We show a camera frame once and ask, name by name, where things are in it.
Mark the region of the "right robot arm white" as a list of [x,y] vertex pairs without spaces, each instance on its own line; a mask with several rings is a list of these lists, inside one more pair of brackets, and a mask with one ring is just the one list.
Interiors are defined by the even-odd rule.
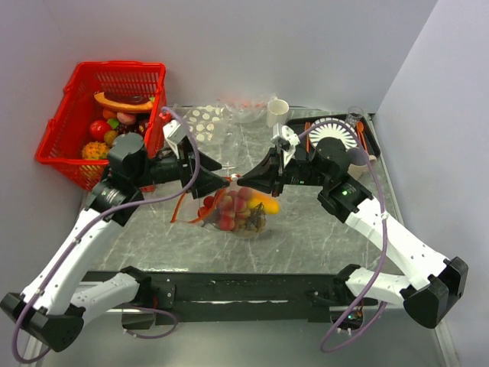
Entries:
[[468,265],[430,248],[381,208],[378,197],[349,173],[350,156],[336,138],[322,139],[311,152],[271,148],[254,169],[237,181],[271,196],[286,185],[320,187],[322,207],[362,234],[401,270],[398,276],[379,274],[349,265],[336,276],[335,298],[352,304],[364,296],[403,306],[419,325],[435,328],[463,295]]

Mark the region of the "brown longan bunch toy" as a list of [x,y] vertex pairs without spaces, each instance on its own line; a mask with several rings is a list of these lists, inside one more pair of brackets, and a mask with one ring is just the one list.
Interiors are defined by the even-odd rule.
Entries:
[[235,225],[239,232],[259,233],[266,225],[266,214],[264,204],[259,203],[251,209],[240,212],[235,217]]

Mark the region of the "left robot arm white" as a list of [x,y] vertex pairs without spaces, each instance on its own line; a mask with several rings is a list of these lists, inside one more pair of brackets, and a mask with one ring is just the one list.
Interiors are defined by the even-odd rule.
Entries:
[[135,210],[148,203],[142,190],[179,181],[195,198],[228,186],[217,175],[222,165],[203,154],[188,138],[149,158],[142,137],[121,135],[108,153],[101,180],[92,188],[73,230],[44,270],[20,293],[7,293],[1,309],[23,330],[61,352],[83,327],[122,304],[152,307],[157,290],[151,276],[126,267],[101,284],[78,291],[79,283],[102,247],[123,230]]

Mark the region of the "red lychee bunch toy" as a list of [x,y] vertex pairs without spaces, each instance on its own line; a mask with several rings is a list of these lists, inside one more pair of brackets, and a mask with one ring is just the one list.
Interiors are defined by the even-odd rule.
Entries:
[[250,209],[248,201],[252,191],[242,187],[239,190],[220,190],[215,195],[206,196],[197,211],[201,226],[212,226],[224,232],[237,232],[235,217]]

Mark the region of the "orange mango toy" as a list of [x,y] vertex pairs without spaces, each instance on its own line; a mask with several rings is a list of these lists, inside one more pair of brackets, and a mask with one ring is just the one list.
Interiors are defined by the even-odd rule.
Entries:
[[263,210],[267,215],[276,215],[280,212],[280,204],[277,199],[267,194],[254,191],[248,201],[248,207],[253,209],[260,204],[263,206]]

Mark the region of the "clear zip bag orange zipper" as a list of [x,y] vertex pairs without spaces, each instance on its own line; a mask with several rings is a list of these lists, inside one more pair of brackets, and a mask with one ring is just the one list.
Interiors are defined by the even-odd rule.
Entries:
[[268,216],[280,212],[277,199],[238,185],[239,174],[227,177],[229,186],[200,199],[184,193],[178,199],[172,223],[181,222],[209,230],[253,237],[265,230]]

